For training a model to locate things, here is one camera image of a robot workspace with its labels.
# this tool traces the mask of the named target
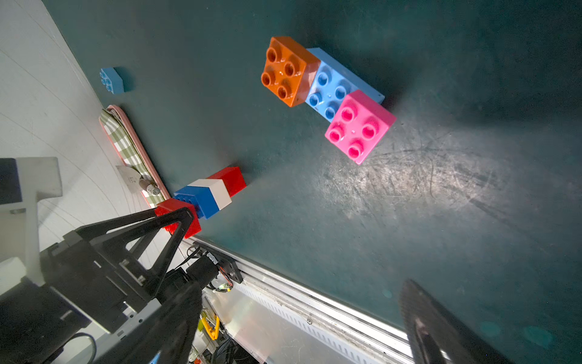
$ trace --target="duplo block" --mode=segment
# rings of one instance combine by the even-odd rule
[[[343,100],[325,137],[359,165],[395,121],[388,110],[357,90]]]
[[[221,179],[230,197],[236,195],[247,186],[239,167],[226,167],[220,172],[214,173],[208,179]]]
[[[208,188],[214,197],[218,210],[222,210],[232,202],[226,186],[221,179],[197,179],[189,184],[189,186]]]
[[[289,107],[305,102],[320,60],[291,37],[272,37],[262,84]]]
[[[101,76],[101,83],[105,85],[107,91],[112,94],[122,94],[125,92],[123,89],[123,80],[113,67],[102,68],[99,75]]]
[[[186,234],[184,235],[184,238],[186,239],[202,231],[196,213],[196,207],[194,205],[176,199],[168,199],[158,204],[158,206],[155,208],[155,215],[162,216],[171,213],[172,211],[179,210],[180,208],[183,207],[187,207],[192,212],[192,215],[194,215],[194,220],[192,221],[192,224],[190,224],[190,227],[188,228]],[[177,222],[172,225],[164,227],[164,229],[166,229],[170,234],[174,234],[177,228],[178,228]]]
[[[319,58],[321,63],[309,90],[307,103],[329,122],[335,117],[346,95],[356,90],[362,90],[374,102],[382,103],[384,95],[321,48],[309,48],[308,51]]]
[[[177,190],[174,193],[174,198],[194,205],[198,218],[209,219],[219,211],[208,187],[186,186]]]

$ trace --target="light blue lego brick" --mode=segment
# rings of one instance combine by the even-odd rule
[[[107,91],[112,94],[122,94],[125,92],[123,89],[123,80],[117,74],[117,71],[113,67],[102,68],[99,72],[101,76],[101,83],[105,85]]]
[[[198,218],[209,219],[219,211],[208,187],[186,186],[177,190],[174,198],[194,205]]]
[[[309,90],[307,104],[329,122],[333,120],[346,95],[356,90],[362,90],[376,103],[382,103],[384,95],[342,66],[321,48],[309,48],[308,51],[319,58],[321,63]]]

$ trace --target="green checkered fabric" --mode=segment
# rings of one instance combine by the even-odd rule
[[[101,122],[103,129],[105,129],[105,132],[109,135],[109,138],[117,149],[117,153],[121,156],[123,163],[128,167],[133,167],[136,171],[141,173],[144,178],[153,182],[154,178],[152,178],[146,165],[141,160],[137,148],[133,144],[132,138],[129,137],[129,134],[123,127],[123,124],[118,119],[117,115],[110,114],[106,110],[101,110],[99,122]],[[152,208],[165,200],[161,193],[159,195],[152,195],[147,191],[141,191],[141,194]]]

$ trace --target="pink lego brick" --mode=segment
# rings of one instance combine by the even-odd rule
[[[360,165],[396,121],[396,117],[361,90],[348,94],[325,137]]]

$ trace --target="dark green table surface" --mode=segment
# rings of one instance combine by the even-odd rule
[[[413,278],[514,361],[582,363],[580,1],[44,2],[171,192],[243,168],[202,236],[395,325]],[[277,35],[387,95],[361,166],[261,85]]]

